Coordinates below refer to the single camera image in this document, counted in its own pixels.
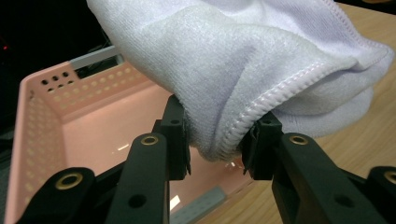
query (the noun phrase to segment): wooden table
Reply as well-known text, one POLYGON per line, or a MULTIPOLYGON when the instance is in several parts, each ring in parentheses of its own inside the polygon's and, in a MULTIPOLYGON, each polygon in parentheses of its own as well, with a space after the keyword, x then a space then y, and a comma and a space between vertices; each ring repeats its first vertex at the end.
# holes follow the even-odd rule
MULTIPOLYGON (((362 35, 396 50, 396 16, 340 5, 362 35)), ((375 85, 365 117, 341 132, 318 139, 332 160, 366 177, 374 166, 396 166, 396 62, 375 85)), ((254 182, 199 223, 282 223, 271 182, 254 182)))

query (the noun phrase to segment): white towel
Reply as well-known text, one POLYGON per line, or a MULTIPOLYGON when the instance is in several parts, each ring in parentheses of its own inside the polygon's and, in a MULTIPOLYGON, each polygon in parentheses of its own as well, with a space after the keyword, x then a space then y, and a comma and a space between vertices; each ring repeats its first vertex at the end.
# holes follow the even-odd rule
POLYGON ((230 161, 272 110, 284 132, 336 132, 368 110, 393 51, 331 0, 88 0, 112 43, 173 92, 191 144, 230 161))

